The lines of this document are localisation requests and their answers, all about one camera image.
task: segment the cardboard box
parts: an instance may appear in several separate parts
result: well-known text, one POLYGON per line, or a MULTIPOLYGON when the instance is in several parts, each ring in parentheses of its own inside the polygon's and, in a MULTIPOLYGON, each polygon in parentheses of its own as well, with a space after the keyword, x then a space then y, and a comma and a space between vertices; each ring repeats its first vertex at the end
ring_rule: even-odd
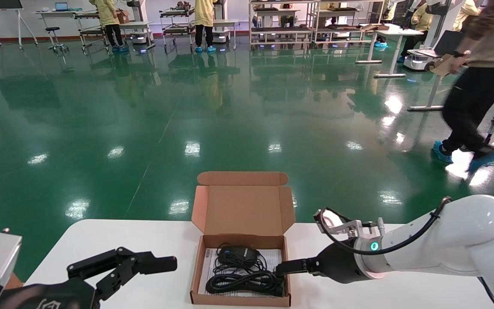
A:
POLYGON ((367 24, 359 29, 361 31, 388 30, 390 29, 390 26, 386 26, 386 24, 367 24))
POLYGON ((430 72, 441 77, 448 76, 451 74, 451 63, 453 61, 455 61, 455 57, 453 57, 453 55, 445 54, 434 63, 434 68, 431 69, 430 72))
POLYGON ((119 20, 120 24, 127 24, 129 23, 129 12, 128 11, 118 11, 117 12, 117 19, 119 20))
POLYGON ((204 172, 198 176, 192 222, 199 239, 190 299, 197 305, 291 306, 291 286, 284 280, 283 297, 226 297, 198 293, 206 248, 228 242, 256 249, 280 249, 287 261, 283 236, 295 222, 289 180, 280 172, 204 172))

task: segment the instruction paper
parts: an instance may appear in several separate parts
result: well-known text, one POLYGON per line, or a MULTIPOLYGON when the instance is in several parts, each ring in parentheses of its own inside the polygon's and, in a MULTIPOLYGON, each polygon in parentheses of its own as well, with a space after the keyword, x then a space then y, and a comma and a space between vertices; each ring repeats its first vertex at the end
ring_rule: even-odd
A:
MULTIPOLYGON (((271 250, 258 250, 260 254, 266 259, 266 264, 268 266, 268 270, 271 272, 276 270, 276 266, 278 266, 282 262, 281 250, 280 249, 271 249, 271 250)), ((205 251, 205 258, 203 260, 203 269, 202 269, 202 277, 200 279, 198 294, 202 295, 213 295, 206 291, 205 284, 215 275, 213 269, 215 266, 220 266, 221 264, 215 260, 217 259, 217 249, 215 248, 207 248, 205 251)), ((228 274, 232 273, 235 268, 231 268, 229 270, 223 270, 221 272, 217 272, 217 274, 228 274)), ((247 272, 245 270, 239 270, 235 272, 236 274, 246 275, 247 272)), ((222 295, 224 297, 272 297, 271 295, 255 293, 251 291, 232 291, 227 293, 219 293, 218 295, 222 295)))

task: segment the green epoxy floor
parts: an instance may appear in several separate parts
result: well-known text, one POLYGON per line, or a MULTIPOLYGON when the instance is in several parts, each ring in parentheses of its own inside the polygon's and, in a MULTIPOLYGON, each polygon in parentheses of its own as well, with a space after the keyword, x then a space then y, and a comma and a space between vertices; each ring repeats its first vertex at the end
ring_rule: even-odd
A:
POLYGON ((431 159, 449 133, 439 113, 405 111, 426 104, 431 73, 372 78, 393 43, 382 65, 353 64, 368 48, 200 57, 178 43, 86 57, 70 42, 66 63, 47 43, 0 48, 0 229, 24 237, 20 278, 81 219, 188 220, 206 170, 286 172, 300 222, 329 206, 406 223, 445 195, 494 195, 494 167, 467 182, 467 153, 431 159))

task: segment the monitor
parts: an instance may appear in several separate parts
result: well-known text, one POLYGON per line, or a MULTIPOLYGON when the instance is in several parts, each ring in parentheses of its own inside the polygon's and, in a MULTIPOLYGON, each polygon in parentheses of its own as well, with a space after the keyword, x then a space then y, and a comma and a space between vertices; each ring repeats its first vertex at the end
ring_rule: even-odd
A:
POLYGON ((68 10, 68 2, 56 2, 54 4, 54 8, 57 11, 67 11, 68 10))

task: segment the box flap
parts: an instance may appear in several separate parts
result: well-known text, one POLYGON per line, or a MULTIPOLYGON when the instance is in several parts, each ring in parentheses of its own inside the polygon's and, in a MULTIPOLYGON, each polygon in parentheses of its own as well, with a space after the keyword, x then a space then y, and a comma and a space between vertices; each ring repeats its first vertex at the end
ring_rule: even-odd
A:
POLYGON ((280 172, 204 172, 192 222, 205 235, 283 235, 295 222, 287 180, 280 172))
POLYGON ((198 175, 201 185, 211 186, 282 186, 289 177, 281 172, 203 172, 198 175))

